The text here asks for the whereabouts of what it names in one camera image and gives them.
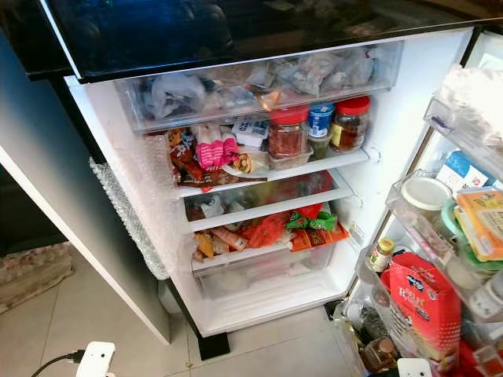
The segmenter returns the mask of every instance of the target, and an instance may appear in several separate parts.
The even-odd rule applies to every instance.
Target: black freezer door
[[[39,1],[82,82],[487,24],[503,17],[501,2],[489,0]]]

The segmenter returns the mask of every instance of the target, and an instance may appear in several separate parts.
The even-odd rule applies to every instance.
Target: tiled floor
[[[0,316],[0,375],[26,377],[41,363],[91,340],[116,344],[117,377],[345,377],[350,375],[331,323],[320,308],[229,334],[232,353],[201,361],[197,340],[181,317],[162,346],[79,255],[75,275]],[[41,377],[70,377],[64,361]]]

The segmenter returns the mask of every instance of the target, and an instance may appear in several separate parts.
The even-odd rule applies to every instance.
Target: red jar lid
[[[370,108],[370,98],[358,97],[351,100],[337,102],[336,109],[339,114],[359,115],[367,112]]]
[[[301,104],[290,108],[280,108],[269,113],[271,120],[276,124],[298,124],[307,119],[309,106]]]

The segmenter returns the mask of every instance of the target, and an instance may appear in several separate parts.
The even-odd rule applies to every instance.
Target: electrical cord
[[[37,371],[33,375],[31,375],[31,377],[37,377],[37,375],[39,375],[41,371],[43,371],[49,365],[54,364],[56,361],[60,361],[60,360],[64,360],[64,359],[69,359],[73,363],[78,364],[78,363],[80,363],[80,361],[84,357],[84,353],[85,352],[86,352],[86,350],[77,350],[75,352],[68,353],[66,355],[61,355],[61,356],[55,357],[52,360],[47,361],[42,367],[40,367],[39,369],[37,369]]]

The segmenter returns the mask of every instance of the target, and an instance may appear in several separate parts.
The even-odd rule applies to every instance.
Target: yellow food box
[[[503,260],[503,193],[492,187],[462,190],[457,203],[479,241],[473,250],[477,258],[481,262]]]

